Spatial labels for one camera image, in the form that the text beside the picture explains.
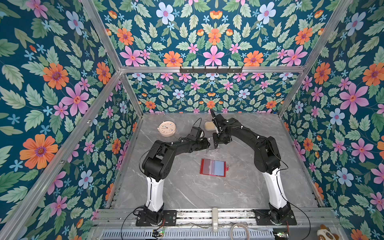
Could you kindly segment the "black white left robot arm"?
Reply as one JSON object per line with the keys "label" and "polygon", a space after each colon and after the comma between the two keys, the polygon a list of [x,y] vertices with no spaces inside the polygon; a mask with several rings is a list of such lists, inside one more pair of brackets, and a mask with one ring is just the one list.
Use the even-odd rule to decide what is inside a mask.
{"label": "black white left robot arm", "polygon": [[191,132],[175,142],[155,141],[141,163],[141,170],[147,180],[147,200],[143,207],[142,219],[151,225],[159,225],[164,218],[164,181],[171,172],[175,157],[206,150],[210,147],[204,130],[192,127]]}

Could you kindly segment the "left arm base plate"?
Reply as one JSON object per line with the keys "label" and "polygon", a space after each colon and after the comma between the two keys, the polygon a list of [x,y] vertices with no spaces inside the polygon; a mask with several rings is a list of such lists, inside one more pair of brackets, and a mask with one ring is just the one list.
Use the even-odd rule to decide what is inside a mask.
{"label": "left arm base plate", "polygon": [[136,227],[174,227],[176,226],[177,221],[177,211],[176,210],[164,210],[163,217],[155,220],[150,219],[150,217],[144,212],[139,211]]}

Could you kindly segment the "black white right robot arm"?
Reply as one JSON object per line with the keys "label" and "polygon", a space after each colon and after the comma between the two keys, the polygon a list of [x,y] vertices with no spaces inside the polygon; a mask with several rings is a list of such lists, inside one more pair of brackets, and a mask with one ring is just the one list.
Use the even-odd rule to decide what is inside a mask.
{"label": "black white right robot arm", "polygon": [[269,193],[269,218],[275,225],[282,224],[292,213],[292,208],[282,185],[282,160],[276,140],[253,132],[235,118],[227,120],[212,110],[210,113],[217,129],[213,134],[215,148],[229,144],[235,137],[254,150],[254,165],[263,174]]}

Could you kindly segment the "red leather card holder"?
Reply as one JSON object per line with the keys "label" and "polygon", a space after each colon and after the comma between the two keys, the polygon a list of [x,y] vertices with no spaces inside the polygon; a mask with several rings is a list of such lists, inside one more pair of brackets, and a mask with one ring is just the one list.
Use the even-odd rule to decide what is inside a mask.
{"label": "red leather card holder", "polygon": [[200,174],[215,177],[226,177],[229,167],[225,161],[202,159]]}

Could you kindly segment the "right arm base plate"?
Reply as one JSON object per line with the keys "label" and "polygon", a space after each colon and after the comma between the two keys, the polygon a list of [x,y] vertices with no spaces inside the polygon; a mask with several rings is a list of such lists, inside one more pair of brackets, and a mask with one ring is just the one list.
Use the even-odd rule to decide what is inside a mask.
{"label": "right arm base plate", "polygon": [[272,220],[271,211],[270,210],[256,210],[253,209],[252,212],[255,214],[255,220],[258,226],[297,226],[298,223],[296,221],[296,217],[294,212],[291,210],[285,217],[281,219],[280,222],[274,222]]}

